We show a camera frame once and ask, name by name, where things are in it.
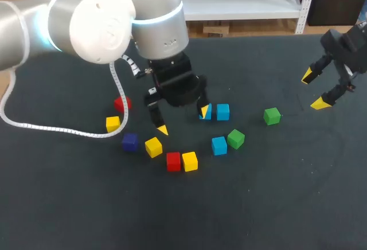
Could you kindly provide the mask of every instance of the blue cube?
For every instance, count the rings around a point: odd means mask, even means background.
[[[139,147],[137,134],[124,134],[122,139],[122,147],[124,151],[137,151]]]
[[[212,120],[212,104],[209,104],[204,120]]]
[[[222,155],[227,153],[227,142],[224,136],[212,139],[212,149],[214,155]]]
[[[229,104],[217,105],[217,120],[228,121],[229,120]]]

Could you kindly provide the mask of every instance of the dark blue cube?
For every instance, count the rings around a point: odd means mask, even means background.
[[[122,148],[124,151],[137,151],[139,147],[137,134],[124,134]]]

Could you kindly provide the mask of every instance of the light blue cube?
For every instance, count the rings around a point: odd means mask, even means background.
[[[217,120],[228,121],[229,120],[229,104],[217,105]]]
[[[222,155],[227,153],[227,142],[224,136],[212,139],[212,149],[214,155]]]
[[[212,120],[212,104],[209,104],[204,120]]]

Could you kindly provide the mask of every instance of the yellow cube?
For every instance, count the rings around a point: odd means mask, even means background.
[[[183,167],[185,171],[195,171],[198,168],[196,154],[192,153],[182,154]]]
[[[145,149],[152,158],[163,153],[162,144],[160,143],[157,137],[152,138],[147,142],[145,142]]]
[[[106,118],[106,128],[108,133],[117,130],[120,127],[120,125],[121,125],[120,117],[114,116]]]

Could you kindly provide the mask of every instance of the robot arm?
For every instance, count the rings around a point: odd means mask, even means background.
[[[317,62],[310,65],[302,82],[309,84],[322,74],[322,71],[334,61],[339,74],[339,83],[329,92],[325,92],[311,105],[316,110],[331,107],[346,91],[356,88],[353,79],[359,73],[367,71],[367,22],[354,25],[347,33],[341,34],[329,30],[321,37],[321,45],[325,54]]]
[[[107,64],[121,58],[132,34],[155,83],[145,103],[156,127],[165,129],[161,99],[177,107],[197,101],[205,117],[206,79],[183,53],[189,37],[181,0],[21,0],[0,2],[0,16],[0,71],[60,51]]]

